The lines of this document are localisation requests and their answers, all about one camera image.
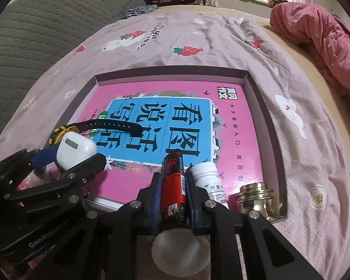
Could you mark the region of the white earbuds case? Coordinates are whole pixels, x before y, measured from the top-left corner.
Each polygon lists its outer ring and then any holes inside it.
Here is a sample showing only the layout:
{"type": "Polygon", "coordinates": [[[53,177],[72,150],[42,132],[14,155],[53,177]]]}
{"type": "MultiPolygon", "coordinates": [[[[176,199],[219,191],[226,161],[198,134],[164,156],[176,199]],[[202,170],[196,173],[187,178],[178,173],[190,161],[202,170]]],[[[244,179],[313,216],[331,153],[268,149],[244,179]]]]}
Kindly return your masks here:
{"type": "Polygon", "coordinates": [[[60,141],[56,162],[64,170],[89,159],[97,153],[97,145],[76,132],[67,132],[60,141]]]}

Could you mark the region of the white pill bottle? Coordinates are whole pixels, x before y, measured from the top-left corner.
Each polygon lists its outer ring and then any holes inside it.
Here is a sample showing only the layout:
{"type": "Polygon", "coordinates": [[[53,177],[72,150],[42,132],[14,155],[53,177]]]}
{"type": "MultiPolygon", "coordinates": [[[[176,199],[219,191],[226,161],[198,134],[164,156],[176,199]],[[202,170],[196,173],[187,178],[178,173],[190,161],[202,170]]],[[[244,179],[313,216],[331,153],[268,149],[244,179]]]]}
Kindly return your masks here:
{"type": "Polygon", "coordinates": [[[219,177],[216,164],[213,162],[202,162],[190,168],[195,185],[207,190],[209,199],[224,205],[227,209],[228,199],[219,177]]]}

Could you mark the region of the brown patterned blanket on sill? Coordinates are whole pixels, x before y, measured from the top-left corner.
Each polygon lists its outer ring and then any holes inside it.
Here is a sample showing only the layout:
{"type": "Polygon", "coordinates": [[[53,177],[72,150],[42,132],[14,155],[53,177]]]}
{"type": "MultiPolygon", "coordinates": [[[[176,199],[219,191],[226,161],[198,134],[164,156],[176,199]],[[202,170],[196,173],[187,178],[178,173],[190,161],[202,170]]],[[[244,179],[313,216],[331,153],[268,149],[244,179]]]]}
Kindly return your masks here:
{"type": "Polygon", "coordinates": [[[273,8],[278,4],[287,2],[287,0],[257,0],[257,1],[266,4],[270,8],[273,8]]]}

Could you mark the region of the pink quilt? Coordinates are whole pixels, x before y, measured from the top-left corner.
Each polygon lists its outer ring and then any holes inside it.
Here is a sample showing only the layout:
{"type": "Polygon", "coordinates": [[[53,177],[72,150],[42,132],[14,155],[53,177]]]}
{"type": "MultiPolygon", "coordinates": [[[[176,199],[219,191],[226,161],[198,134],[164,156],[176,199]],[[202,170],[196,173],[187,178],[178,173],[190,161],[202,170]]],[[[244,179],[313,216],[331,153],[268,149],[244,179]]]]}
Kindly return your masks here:
{"type": "Polygon", "coordinates": [[[350,94],[350,29],[325,8],[285,2],[273,7],[271,27],[303,47],[339,95],[350,94]]]}

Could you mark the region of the red black lighter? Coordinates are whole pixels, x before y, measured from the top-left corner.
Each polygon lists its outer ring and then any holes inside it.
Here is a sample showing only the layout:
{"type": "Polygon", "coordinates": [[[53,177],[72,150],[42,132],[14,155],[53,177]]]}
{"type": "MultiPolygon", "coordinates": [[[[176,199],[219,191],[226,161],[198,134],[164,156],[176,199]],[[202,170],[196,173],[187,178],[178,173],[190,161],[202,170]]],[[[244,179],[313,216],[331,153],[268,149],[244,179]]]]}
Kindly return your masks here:
{"type": "Polygon", "coordinates": [[[182,151],[165,156],[162,165],[161,214],[165,218],[180,213],[186,204],[186,184],[182,151]]]}

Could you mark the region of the grey quilted headboard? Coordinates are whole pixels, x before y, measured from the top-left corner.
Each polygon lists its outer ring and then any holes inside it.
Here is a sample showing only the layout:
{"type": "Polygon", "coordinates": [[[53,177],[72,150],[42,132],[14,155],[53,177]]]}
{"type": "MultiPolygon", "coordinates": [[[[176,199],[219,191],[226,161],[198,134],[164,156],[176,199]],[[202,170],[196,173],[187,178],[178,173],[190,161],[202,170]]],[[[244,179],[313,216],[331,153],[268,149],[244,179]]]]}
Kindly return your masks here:
{"type": "Polygon", "coordinates": [[[16,0],[0,15],[0,134],[33,84],[143,0],[16,0]]]}

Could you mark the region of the pink blue workbook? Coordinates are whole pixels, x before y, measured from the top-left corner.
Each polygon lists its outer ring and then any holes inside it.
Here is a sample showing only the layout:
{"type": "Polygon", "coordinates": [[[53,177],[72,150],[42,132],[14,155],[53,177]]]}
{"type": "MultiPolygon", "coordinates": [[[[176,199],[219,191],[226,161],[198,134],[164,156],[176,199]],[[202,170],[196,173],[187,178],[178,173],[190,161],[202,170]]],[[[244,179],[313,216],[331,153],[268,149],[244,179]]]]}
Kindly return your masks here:
{"type": "Polygon", "coordinates": [[[79,121],[137,123],[143,134],[95,129],[88,136],[106,156],[104,173],[87,185],[94,196],[117,203],[134,199],[160,171],[171,151],[183,164],[213,162],[227,195],[263,180],[258,141],[243,88],[217,82],[133,82],[99,86],[79,121]]]}

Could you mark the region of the gold metal knob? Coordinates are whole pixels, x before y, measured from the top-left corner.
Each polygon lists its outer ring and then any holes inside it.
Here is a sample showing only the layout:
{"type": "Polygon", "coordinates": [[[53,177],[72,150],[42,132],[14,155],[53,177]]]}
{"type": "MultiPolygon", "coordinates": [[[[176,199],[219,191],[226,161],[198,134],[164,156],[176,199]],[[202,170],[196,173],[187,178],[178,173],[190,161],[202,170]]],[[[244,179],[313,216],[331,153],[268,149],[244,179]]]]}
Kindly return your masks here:
{"type": "Polygon", "coordinates": [[[268,221],[279,219],[272,206],[273,190],[266,183],[251,183],[240,188],[236,195],[236,209],[238,212],[248,214],[251,210],[261,213],[268,221]]]}

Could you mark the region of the yellow black wrist watch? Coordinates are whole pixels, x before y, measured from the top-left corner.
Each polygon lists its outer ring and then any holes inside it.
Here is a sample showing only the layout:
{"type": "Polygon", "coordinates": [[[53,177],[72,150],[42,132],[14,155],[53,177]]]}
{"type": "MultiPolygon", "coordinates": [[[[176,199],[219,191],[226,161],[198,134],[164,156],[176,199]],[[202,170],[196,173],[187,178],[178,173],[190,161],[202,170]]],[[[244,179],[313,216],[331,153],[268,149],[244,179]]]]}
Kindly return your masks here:
{"type": "Polygon", "coordinates": [[[53,130],[49,136],[48,144],[54,145],[60,143],[63,136],[68,132],[82,133],[90,130],[105,129],[118,132],[129,133],[133,137],[138,137],[143,133],[143,127],[138,123],[125,122],[113,119],[92,119],[79,123],[60,126],[53,130]]]}

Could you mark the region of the dark patterned cloth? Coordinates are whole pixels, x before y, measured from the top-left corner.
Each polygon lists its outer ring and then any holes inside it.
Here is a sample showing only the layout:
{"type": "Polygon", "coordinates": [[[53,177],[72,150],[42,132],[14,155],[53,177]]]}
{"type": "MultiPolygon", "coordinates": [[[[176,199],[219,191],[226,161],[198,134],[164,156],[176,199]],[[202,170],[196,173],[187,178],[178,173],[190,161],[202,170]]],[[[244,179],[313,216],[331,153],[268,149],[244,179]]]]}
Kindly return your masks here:
{"type": "Polygon", "coordinates": [[[151,13],[157,9],[158,9],[157,5],[137,6],[135,8],[131,8],[131,9],[126,10],[123,13],[122,18],[125,20],[125,19],[131,18],[131,17],[137,17],[137,16],[140,16],[143,14],[151,13]]]}

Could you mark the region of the shallow purple cardboard box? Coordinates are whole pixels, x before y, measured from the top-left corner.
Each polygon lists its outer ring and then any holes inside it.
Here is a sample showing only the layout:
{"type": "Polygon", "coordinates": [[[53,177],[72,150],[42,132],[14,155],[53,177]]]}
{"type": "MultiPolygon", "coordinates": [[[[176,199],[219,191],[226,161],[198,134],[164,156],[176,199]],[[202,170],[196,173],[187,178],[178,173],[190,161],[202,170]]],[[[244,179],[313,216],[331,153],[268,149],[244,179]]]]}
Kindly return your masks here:
{"type": "MultiPolygon", "coordinates": [[[[251,77],[244,70],[219,68],[212,66],[157,66],[136,68],[131,70],[114,71],[96,75],[80,90],[71,101],[63,115],[58,120],[59,126],[69,125],[79,121],[79,115],[91,95],[99,86],[111,84],[128,84],[133,82],[217,82],[236,84],[243,88],[252,116],[253,125],[258,141],[263,180],[273,190],[273,210],[279,215],[280,222],[288,215],[288,200],[286,178],[279,141],[273,125],[273,120],[264,102],[262,94],[251,77]]],[[[227,195],[229,207],[236,209],[236,196],[227,195]]],[[[120,208],[123,203],[94,196],[88,192],[88,198],[100,205],[111,209],[120,208]]]]}

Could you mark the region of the white bottle cap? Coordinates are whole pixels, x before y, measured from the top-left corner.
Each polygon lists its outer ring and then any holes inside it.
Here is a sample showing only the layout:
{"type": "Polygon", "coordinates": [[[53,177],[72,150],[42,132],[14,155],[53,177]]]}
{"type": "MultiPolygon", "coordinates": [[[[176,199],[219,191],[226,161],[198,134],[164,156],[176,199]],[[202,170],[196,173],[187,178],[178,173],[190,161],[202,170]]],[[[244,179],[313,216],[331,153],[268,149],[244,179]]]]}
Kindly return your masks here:
{"type": "Polygon", "coordinates": [[[163,231],[152,243],[151,254],[162,272],[174,277],[193,276],[210,261],[209,238],[184,228],[163,231]]]}

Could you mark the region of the strawberry bear bed sheet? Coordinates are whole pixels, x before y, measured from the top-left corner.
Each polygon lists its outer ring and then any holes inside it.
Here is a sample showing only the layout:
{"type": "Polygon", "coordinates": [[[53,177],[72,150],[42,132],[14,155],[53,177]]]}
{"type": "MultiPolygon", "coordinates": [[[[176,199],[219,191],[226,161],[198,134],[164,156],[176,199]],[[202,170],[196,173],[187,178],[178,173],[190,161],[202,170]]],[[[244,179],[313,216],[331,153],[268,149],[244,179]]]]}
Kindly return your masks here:
{"type": "Polygon", "coordinates": [[[0,160],[44,144],[96,74],[202,65],[247,70],[273,118],[284,160],[288,218],[277,229],[324,279],[350,266],[350,153],[346,133],[306,71],[264,27],[235,10],[171,7],[107,25],[46,71],[0,134],[0,160]]]}

